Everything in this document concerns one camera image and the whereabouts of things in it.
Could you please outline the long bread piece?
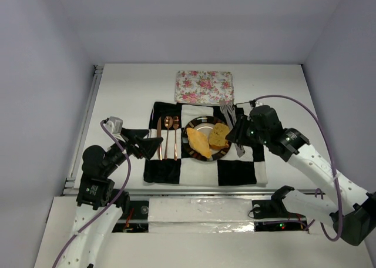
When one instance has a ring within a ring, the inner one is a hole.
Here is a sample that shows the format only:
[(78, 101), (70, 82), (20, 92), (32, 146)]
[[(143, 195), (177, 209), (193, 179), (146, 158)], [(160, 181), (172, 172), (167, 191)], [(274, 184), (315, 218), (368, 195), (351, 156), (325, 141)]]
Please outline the long bread piece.
[(209, 141), (207, 136), (193, 128), (187, 128), (186, 133), (188, 136), (189, 144), (193, 150), (200, 153), (207, 159), (210, 159), (212, 152), (209, 146)]

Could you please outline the stainless steel serving tongs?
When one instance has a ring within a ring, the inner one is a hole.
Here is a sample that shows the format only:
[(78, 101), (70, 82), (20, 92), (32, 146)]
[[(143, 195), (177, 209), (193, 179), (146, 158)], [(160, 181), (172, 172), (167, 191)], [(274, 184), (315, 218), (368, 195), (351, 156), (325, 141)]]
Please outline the stainless steel serving tongs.
[[(233, 129), (234, 124), (236, 123), (236, 111), (232, 105), (226, 103), (225, 100), (220, 100), (220, 111), (224, 115), (227, 125), (229, 126), (230, 130)], [(241, 158), (245, 154), (244, 147), (235, 144), (237, 156)]]

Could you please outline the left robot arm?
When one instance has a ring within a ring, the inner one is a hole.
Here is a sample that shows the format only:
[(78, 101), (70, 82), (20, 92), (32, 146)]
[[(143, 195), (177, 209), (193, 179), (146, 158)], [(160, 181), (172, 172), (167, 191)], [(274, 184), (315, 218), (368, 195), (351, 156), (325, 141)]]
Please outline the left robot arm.
[(130, 197), (125, 187), (115, 189), (111, 174), (129, 157), (151, 159), (163, 138), (148, 138), (147, 129), (122, 129), (120, 138), (104, 149), (92, 145), (82, 155), (82, 176), (70, 237), (53, 267), (96, 267), (103, 248), (117, 223), (129, 213)]

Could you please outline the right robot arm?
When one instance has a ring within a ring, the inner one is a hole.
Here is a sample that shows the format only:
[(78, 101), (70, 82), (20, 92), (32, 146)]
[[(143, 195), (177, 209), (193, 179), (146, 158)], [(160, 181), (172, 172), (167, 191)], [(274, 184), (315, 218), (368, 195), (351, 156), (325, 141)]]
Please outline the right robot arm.
[(322, 200), (283, 186), (269, 200), (253, 202), (250, 213), (254, 219), (303, 215), (331, 226), (340, 239), (353, 246), (375, 229), (375, 194), (337, 171), (297, 129), (284, 128), (275, 109), (263, 105), (253, 108), (248, 116), (239, 116), (226, 139), (243, 146), (264, 145), (306, 175), (327, 197)]

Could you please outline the round bread piece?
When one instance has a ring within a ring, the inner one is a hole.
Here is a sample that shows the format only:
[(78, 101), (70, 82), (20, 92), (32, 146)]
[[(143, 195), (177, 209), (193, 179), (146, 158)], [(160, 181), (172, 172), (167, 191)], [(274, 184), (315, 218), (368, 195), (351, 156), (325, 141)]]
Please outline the round bread piece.
[(208, 138), (209, 146), (214, 150), (226, 149), (230, 145), (226, 136), (229, 134), (230, 128), (223, 123), (216, 123), (211, 130)]

